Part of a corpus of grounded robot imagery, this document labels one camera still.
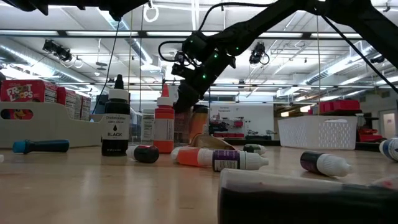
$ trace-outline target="black bottle cap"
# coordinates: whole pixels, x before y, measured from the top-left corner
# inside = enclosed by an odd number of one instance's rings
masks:
[[[115,89],[119,89],[119,90],[123,90],[124,89],[124,82],[123,82],[123,76],[122,75],[118,75],[116,81],[114,82],[114,88]]]

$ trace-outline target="table surface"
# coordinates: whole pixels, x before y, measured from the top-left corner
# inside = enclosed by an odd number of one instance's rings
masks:
[[[334,179],[305,172],[303,149],[267,147],[261,172],[368,184],[398,173],[398,163],[378,152],[323,151],[344,157],[354,174]],[[217,223],[220,173],[126,157],[102,157],[99,147],[66,154],[28,155],[0,150],[0,223]]]

